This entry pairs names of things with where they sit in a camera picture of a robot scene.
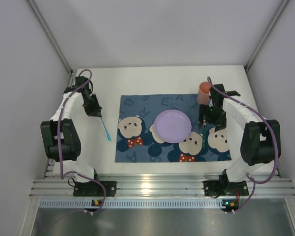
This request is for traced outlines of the green handled steel spoon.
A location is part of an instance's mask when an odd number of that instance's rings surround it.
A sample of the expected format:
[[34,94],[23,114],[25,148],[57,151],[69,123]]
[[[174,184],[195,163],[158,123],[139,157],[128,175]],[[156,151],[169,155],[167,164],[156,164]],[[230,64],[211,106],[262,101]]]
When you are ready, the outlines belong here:
[[207,124],[206,124],[206,122],[204,122],[202,148],[205,148],[205,146],[206,146],[206,132],[207,132]]

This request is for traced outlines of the salmon plastic cup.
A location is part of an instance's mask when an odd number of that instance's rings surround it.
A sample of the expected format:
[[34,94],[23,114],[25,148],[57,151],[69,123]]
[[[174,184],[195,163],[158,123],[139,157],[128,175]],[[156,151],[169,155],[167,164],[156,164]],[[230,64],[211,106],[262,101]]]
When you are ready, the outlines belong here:
[[200,83],[197,97],[199,105],[206,105],[210,101],[210,88],[209,82]]

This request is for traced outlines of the blue metal fork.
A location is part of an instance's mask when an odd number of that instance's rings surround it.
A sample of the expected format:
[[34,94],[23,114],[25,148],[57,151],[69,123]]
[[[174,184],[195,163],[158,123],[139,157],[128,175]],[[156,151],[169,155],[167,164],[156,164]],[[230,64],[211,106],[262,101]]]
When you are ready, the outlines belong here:
[[103,117],[101,117],[100,119],[101,119],[101,122],[102,122],[103,128],[104,128],[104,130],[105,130],[106,137],[107,137],[108,141],[111,141],[112,139],[111,139],[111,136],[110,136],[110,134],[109,134],[109,131],[108,131],[107,127],[106,127],[106,124],[105,124],[105,122],[104,122]]

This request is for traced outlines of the purple plastic plate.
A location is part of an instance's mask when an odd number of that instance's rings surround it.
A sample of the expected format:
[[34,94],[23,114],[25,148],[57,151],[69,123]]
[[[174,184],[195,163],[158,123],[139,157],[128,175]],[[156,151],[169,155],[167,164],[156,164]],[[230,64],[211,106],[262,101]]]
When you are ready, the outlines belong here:
[[167,143],[175,144],[189,137],[192,124],[189,117],[179,110],[165,110],[154,121],[155,133]]

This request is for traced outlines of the blue cartoon mouse placemat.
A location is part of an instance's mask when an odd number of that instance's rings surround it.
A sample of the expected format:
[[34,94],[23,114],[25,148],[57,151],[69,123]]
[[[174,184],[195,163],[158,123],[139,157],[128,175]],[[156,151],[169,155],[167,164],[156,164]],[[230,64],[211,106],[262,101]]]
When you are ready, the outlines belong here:
[[[191,120],[187,139],[170,144],[158,137],[155,118],[165,110],[179,110]],[[115,161],[120,163],[230,161],[226,131],[215,132],[206,124],[206,146],[202,148],[203,127],[199,128],[196,94],[123,95],[120,99]]]

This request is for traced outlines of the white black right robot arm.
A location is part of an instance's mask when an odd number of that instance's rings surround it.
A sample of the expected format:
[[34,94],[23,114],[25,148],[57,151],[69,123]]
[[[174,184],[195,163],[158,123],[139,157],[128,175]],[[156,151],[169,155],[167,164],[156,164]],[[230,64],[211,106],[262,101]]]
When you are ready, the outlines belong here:
[[[240,157],[219,175],[221,189],[224,192],[234,190],[246,179],[256,184],[269,182],[275,175],[281,155],[279,122],[265,119],[243,103],[237,91],[226,91],[222,84],[211,84],[209,97],[211,105],[200,105],[200,127],[210,123],[216,131],[224,131],[227,128],[226,116],[230,115],[243,130]],[[269,163],[273,163],[273,169],[267,179],[256,181],[250,176],[256,169]]]

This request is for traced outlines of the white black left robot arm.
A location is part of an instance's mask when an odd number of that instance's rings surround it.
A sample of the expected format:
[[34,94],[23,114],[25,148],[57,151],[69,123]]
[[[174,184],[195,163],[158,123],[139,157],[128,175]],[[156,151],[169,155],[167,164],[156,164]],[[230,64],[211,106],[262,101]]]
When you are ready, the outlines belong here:
[[77,76],[75,84],[67,87],[56,113],[40,125],[46,156],[59,163],[59,174],[64,178],[73,174],[78,182],[96,179],[96,171],[80,158],[82,144],[73,119],[80,108],[89,117],[101,118],[101,106],[93,93],[90,78]]

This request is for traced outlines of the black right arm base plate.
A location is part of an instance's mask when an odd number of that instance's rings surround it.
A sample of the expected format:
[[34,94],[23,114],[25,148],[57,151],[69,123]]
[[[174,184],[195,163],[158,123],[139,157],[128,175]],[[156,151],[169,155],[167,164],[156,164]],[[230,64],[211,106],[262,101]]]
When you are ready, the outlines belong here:
[[218,198],[220,196],[248,196],[249,190],[246,181],[228,183],[223,185],[218,180],[206,180],[203,182],[204,193],[207,197]]

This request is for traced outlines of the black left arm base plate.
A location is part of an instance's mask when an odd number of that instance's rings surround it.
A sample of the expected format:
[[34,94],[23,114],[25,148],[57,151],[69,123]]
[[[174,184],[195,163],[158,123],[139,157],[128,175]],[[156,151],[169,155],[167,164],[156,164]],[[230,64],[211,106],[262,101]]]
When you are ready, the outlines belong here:
[[[100,183],[104,186],[107,197],[115,196],[116,190],[117,190],[116,181],[101,181]],[[94,183],[93,181],[89,181],[85,183],[76,182],[74,185],[73,196],[74,197],[103,197],[104,190],[98,183]]]

